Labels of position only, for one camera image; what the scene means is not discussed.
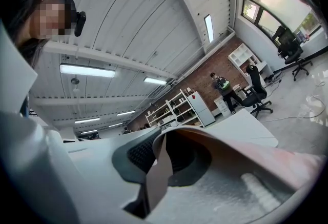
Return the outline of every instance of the floor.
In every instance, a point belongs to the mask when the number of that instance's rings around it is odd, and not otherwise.
[[[278,148],[292,152],[327,155],[328,151],[328,110],[322,110],[328,104],[328,53],[312,60],[313,66],[307,65],[310,75],[300,71],[293,81],[294,68],[283,71],[280,84],[266,88],[270,100],[269,106],[274,110],[261,111],[258,120],[278,139]],[[320,82],[327,84],[316,87]],[[222,121],[222,115],[218,116],[215,123]]]

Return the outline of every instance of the brick wall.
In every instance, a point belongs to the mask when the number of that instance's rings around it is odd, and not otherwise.
[[[180,89],[185,90],[189,87],[199,92],[211,111],[215,110],[217,106],[213,101],[220,96],[220,93],[212,87],[212,80],[210,78],[212,72],[228,79],[232,86],[236,84],[240,84],[241,87],[248,85],[246,80],[228,59],[228,55],[241,44],[242,40],[234,36],[194,72],[177,84],[169,93],[160,98],[156,104],[158,106],[164,105],[166,99],[172,99],[180,92]],[[140,116],[128,124],[128,128],[138,130],[138,128],[143,127],[147,123],[145,117],[147,111],[152,112],[155,109],[155,107],[150,107],[145,110]]]

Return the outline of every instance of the black office chair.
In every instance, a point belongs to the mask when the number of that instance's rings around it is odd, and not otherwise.
[[[270,108],[265,107],[266,105],[271,105],[271,101],[266,103],[262,103],[267,97],[267,92],[261,85],[260,74],[256,66],[248,65],[246,68],[246,72],[251,76],[252,86],[248,89],[242,89],[246,94],[247,98],[242,101],[243,106],[251,107],[253,106],[255,109],[251,112],[251,114],[255,113],[255,117],[258,116],[258,113],[261,110],[268,110],[273,113],[273,110]]]
[[[304,70],[306,75],[309,75],[308,70],[305,69],[304,66],[307,64],[311,64],[312,66],[313,63],[311,61],[306,62],[304,58],[300,58],[303,53],[303,49],[301,48],[296,36],[290,31],[290,29],[279,26],[276,33],[272,37],[272,40],[276,42],[275,39],[277,37],[279,41],[278,52],[279,55],[285,59],[285,64],[297,64],[297,68],[293,70],[294,81],[296,81],[296,75],[300,70]]]

